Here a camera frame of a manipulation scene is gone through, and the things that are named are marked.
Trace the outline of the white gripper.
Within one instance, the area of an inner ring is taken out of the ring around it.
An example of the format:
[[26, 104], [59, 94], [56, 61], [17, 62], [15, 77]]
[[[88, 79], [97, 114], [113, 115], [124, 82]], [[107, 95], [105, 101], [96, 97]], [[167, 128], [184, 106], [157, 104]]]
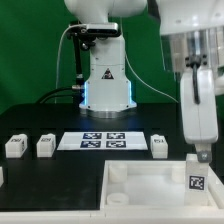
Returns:
[[197, 71], [200, 103], [195, 102], [193, 75], [186, 71], [181, 78], [180, 97], [182, 124], [185, 140], [196, 144], [195, 149], [200, 163], [212, 161], [212, 145], [218, 139], [218, 124], [214, 79], [211, 69]]

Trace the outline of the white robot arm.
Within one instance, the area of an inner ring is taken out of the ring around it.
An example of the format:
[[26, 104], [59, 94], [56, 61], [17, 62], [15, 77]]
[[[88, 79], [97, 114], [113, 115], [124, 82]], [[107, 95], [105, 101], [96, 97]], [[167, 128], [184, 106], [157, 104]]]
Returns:
[[218, 139], [216, 96], [224, 93], [224, 0], [64, 2], [80, 22], [73, 33], [90, 51], [81, 111], [112, 117], [134, 108], [127, 57], [145, 68], [160, 55], [180, 80], [185, 141], [209, 163]]

